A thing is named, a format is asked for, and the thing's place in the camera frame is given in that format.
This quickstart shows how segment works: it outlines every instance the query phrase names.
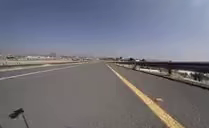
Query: guardrail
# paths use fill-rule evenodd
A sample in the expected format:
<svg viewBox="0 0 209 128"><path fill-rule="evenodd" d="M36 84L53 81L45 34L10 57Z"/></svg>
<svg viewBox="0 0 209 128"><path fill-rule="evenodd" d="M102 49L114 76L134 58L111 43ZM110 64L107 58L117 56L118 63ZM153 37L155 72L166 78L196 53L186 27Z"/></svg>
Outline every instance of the guardrail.
<svg viewBox="0 0 209 128"><path fill-rule="evenodd" d="M134 68L138 66L157 67L168 69L169 73L172 69L175 70L188 70L200 73L209 73L209 62L136 62L136 61L119 61L114 62L118 64L134 65Z"/></svg>

